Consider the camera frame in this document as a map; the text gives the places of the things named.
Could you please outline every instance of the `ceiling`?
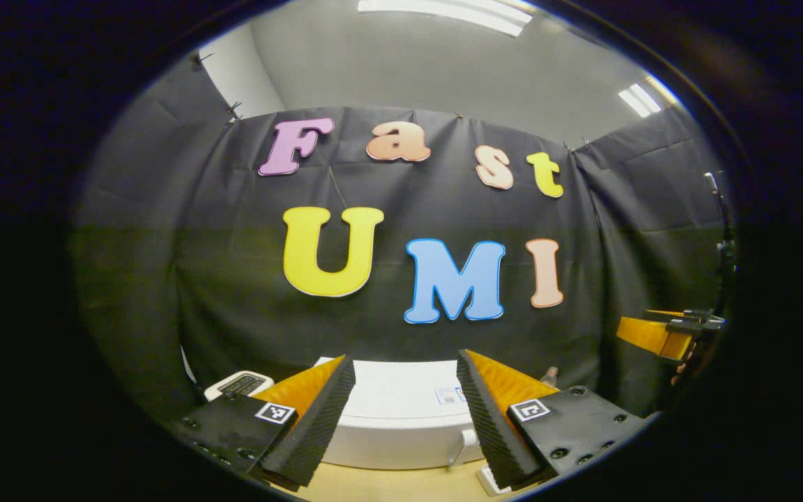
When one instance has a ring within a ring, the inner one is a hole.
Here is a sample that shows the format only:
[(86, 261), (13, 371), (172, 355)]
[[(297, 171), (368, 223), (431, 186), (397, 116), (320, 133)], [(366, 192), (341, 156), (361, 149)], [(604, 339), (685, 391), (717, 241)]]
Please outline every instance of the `ceiling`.
[(358, 13), (357, 5), (296, 0), (249, 23), (287, 109), (458, 112), (570, 146), (640, 120), (618, 92), (647, 72), (549, 16), (536, 15), (511, 38), (450, 18)]

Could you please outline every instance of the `white wall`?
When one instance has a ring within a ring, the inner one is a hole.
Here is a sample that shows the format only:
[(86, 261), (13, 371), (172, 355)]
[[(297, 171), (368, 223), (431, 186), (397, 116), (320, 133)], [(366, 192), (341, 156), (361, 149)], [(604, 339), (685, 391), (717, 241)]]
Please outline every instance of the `white wall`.
[(286, 110), (259, 59), (248, 23), (201, 47), (200, 57), (207, 54), (212, 55), (204, 59), (204, 68), (227, 104), (241, 102), (238, 115), (250, 118)]

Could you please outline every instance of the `yellow letter u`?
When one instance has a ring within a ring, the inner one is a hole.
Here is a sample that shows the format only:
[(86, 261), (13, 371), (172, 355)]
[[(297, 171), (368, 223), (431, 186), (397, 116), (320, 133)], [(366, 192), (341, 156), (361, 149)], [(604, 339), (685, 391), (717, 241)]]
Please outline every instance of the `yellow letter u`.
[(322, 207), (293, 207), (284, 213), (284, 275), (293, 288), (312, 296), (346, 296), (361, 289), (370, 277), (374, 254), (374, 228), (383, 212), (373, 207), (350, 207), (343, 212), (349, 228), (349, 259), (341, 271), (318, 267), (321, 225), (330, 220)]

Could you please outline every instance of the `ceiling light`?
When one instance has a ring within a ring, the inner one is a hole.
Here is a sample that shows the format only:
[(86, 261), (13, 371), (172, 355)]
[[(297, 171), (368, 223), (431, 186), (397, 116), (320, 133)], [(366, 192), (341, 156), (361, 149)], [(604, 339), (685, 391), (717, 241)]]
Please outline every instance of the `ceiling light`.
[(646, 77), (646, 82), (649, 82), (650, 86), (656, 88), (659, 94), (662, 95), (663, 98), (667, 99), (670, 104), (676, 105), (678, 103), (678, 99), (675, 98), (675, 95), (671, 94), (671, 91), (669, 91), (669, 89), (666, 88), (665, 84), (659, 82), (659, 80), (657, 80), (656, 77), (653, 76)]
[(643, 106), (643, 103), (638, 101), (627, 89), (618, 93), (618, 97), (625, 100), (631, 108), (634, 108), (634, 111), (637, 112), (641, 118), (650, 116), (650, 111), (646, 109), (646, 106)]
[(360, 13), (423, 13), (472, 22), (517, 37), (532, 16), (494, 0), (360, 0)]
[(646, 91), (643, 90), (643, 88), (641, 88), (641, 86), (638, 86), (637, 84), (634, 84), (633, 86), (631, 86), (631, 92), (633, 92), (634, 95), (637, 96), (638, 99), (643, 101), (643, 104), (646, 105), (646, 107), (650, 109), (650, 112), (660, 112), (660, 111), (662, 111), (661, 106), (659, 106), (659, 104), (657, 104), (655, 101), (653, 101), (653, 99), (650, 98), (650, 95), (646, 94)]

